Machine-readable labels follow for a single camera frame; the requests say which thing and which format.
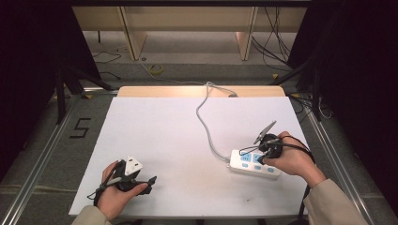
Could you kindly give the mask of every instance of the person's left hand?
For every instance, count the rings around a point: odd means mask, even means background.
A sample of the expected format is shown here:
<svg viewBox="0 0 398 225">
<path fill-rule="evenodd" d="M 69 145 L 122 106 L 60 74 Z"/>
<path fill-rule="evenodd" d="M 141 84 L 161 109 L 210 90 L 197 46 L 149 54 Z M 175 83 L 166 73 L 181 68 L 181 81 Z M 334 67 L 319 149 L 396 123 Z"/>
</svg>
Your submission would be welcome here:
<svg viewBox="0 0 398 225">
<path fill-rule="evenodd" d="M 104 182 L 106 177 L 112 171 L 112 168 L 116 165 L 117 161 L 110 164 L 102 172 L 102 181 Z M 107 187 L 101 196 L 99 197 L 98 209 L 108 218 L 109 221 L 119 216 L 123 211 L 126 203 L 132 199 L 134 196 L 138 195 L 147 187 L 147 183 L 143 183 L 134 187 L 132 190 L 123 192 L 118 190 L 115 186 Z"/>
</svg>

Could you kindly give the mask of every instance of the black tape marking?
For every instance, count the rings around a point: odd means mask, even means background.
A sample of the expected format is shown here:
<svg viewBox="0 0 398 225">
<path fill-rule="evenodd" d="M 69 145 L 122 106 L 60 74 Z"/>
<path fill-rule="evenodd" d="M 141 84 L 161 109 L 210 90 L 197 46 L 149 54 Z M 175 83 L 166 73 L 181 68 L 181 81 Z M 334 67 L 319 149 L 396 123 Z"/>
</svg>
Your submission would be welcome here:
<svg viewBox="0 0 398 225">
<path fill-rule="evenodd" d="M 85 134 L 87 133 L 87 131 L 89 130 L 88 127 L 79 127 L 80 121 L 82 120 L 91 120 L 91 118 L 79 118 L 79 120 L 77 121 L 74 130 L 84 130 L 84 134 L 81 136 L 69 136 L 70 139 L 81 139 L 85 137 Z"/>
</svg>

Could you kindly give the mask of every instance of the aluminum rail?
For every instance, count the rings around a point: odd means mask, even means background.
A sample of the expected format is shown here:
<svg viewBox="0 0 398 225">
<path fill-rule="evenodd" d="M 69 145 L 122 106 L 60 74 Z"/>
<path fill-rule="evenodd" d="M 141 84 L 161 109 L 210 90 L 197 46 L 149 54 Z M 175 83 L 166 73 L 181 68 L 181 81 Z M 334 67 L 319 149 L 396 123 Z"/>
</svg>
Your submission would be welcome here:
<svg viewBox="0 0 398 225">
<path fill-rule="evenodd" d="M 55 126 L 55 129 L 49 141 L 47 141 L 42 153 L 40 154 L 32 172 L 29 174 L 18 195 L 15 197 L 13 203 L 10 205 L 6 216 L 2 221 L 2 225 L 17 224 L 21 214 L 23 213 L 24 208 L 26 207 L 27 202 L 30 199 L 30 196 L 32 195 L 33 190 L 35 189 L 36 184 L 38 183 L 39 178 L 46 168 L 46 165 L 50 160 L 51 155 L 53 154 L 53 151 L 55 150 L 62 136 L 62 133 L 65 130 L 66 125 L 68 124 L 74 106 L 79 102 L 80 97 L 81 96 L 73 96 L 70 99 L 67 107 L 67 113 L 64 119 L 59 125 Z"/>
<path fill-rule="evenodd" d="M 328 133 L 325 131 L 322 123 L 317 122 L 314 114 L 312 112 L 309 112 L 307 108 L 305 108 L 305 111 L 306 113 L 309 113 L 310 122 L 313 125 L 314 131 L 316 132 L 316 135 L 318 136 L 319 141 L 321 142 L 323 149 L 329 158 L 333 170 L 336 172 L 337 178 L 340 181 L 344 193 L 355 204 L 365 220 L 369 224 L 375 225 L 375 222 L 372 219 L 365 202 L 363 201 L 360 193 L 355 187 L 343 162 L 340 160 L 339 155 L 337 154 L 336 149 L 331 143 Z"/>
</svg>

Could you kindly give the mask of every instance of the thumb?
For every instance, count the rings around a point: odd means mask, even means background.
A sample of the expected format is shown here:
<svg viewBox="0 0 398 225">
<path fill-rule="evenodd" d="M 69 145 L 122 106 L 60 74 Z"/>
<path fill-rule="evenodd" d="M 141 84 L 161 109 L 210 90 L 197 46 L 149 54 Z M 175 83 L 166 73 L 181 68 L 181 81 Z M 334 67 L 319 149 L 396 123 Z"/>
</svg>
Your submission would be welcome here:
<svg viewBox="0 0 398 225">
<path fill-rule="evenodd" d="M 275 163 L 276 160 L 278 160 L 277 158 L 263 158 L 263 162 L 266 163 L 268 166 L 273 166 L 275 167 Z"/>
<path fill-rule="evenodd" d="M 132 197 L 134 197 L 134 196 L 137 196 L 137 195 L 138 195 L 139 193 L 141 193 L 143 190 L 145 190 L 146 187 L 148 187 L 148 184 L 147 184 L 147 183 L 143 183 L 143 184 L 140 184 L 140 185 L 134 187 L 133 189 L 129 190 L 129 191 L 126 192 L 126 193 L 129 195 L 130 198 L 132 198 Z"/>
</svg>

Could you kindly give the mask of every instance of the person's right hand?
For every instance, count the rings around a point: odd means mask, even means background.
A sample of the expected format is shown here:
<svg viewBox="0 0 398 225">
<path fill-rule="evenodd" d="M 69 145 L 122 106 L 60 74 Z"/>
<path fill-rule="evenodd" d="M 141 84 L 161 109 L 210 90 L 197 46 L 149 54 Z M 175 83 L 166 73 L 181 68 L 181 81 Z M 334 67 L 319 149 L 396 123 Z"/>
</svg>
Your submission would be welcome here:
<svg viewBox="0 0 398 225">
<path fill-rule="evenodd" d="M 290 143 L 304 147 L 297 140 L 285 136 L 290 136 L 290 134 L 287 131 L 284 131 L 278 135 L 278 137 L 282 139 L 283 143 Z M 269 166 L 276 167 L 287 174 L 301 176 L 310 188 L 315 187 L 317 184 L 327 179 L 306 153 L 293 147 L 284 146 L 280 157 L 264 158 L 263 162 Z"/>
</svg>

